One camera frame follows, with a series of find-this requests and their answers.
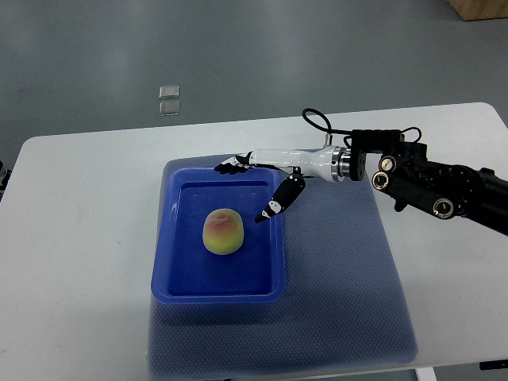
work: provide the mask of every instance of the black cable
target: black cable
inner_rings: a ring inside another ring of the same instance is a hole
[[[320,126],[318,123],[315,123],[313,121],[311,121],[309,119],[309,117],[307,117],[307,113],[312,113],[312,114],[316,114],[318,115],[319,117],[321,117],[325,123],[326,123],[326,127],[322,127]],[[307,123],[309,123],[310,125],[312,125],[314,128],[316,129],[319,129],[320,131],[322,131],[323,133],[338,133],[340,135],[349,135],[352,131],[347,131],[345,129],[332,129],[332,124],[330,123],[330,121],[328,120],[328,118],[321,112],[321,111],[318,111],[316,109],[311,109],[311,108],[306,108],[302,111],[302,117],[303,119],[305,119],[305,121]]]
[[[418,128],[418,127],[409,127],[408,129],[404,129],[402,131],[402,133],[406,133],[408,131],[411,131],[412,129],[416,129],[418,131],[418,137],[416,138],[416,140],[413,142],[413,143],[417,143],[419,142],[419,140],[421,139],[421,130]]]
[[[325,121],[325,123],[326,123],[326,128],[319,125],[318,123],[315,123],[314,121],[311,121],[309,119],[309,117],[307,116],[308,113],[316,114],[319,117],[321,117],[321,119],[323,119],[323,121]],[[314,128],[322,131],[323,133],[337,133],[339,135],[346,135],[344,137],[344,144],[346,145],[347,148],[351,148],[351,145],[349,144],[348,139],[351,138],[350,134],[352,133],[352,131],[348,131],[346,129],[332,129],[332,124],[330,123],[330,120],[321,111],[316,110],[316,109],[306,108],[302,111],[302,117],[303,117],[303,119],[305,119],[305,121],[307,123],[312,125]],[[421,130],[418,127],[409,127],[408,129],[404,129],[403,131],[401,131],[401,133],[406,133],[411,130],[418,131],[418,137],[416,138],[416,140],[413,143],[419,142],[419,140],[421,139]]]

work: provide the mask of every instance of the textured blue mat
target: textured blue mat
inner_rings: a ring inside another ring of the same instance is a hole
[[[160,211],[172,172],[213,167],[227,157],[169,162]],[[406,301],[367,179],[307,179],[283,215],[283,229],[287,282],[277,301],[165,306],[152,299],[152,379],[400,364],[416,356]]]

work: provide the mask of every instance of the blue plastic tray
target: blue plastic tray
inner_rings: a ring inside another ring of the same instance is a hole
[[[285,283],[282,216],[256,224],[279,185],[279,175],[258,168],[235,176],[211,168],[184,168],[168,180],[157,241],[152,294],[164,304],[270,302]],[[208,214],[230,208],[244,223],[244,243],[218,256],[202,241]]]

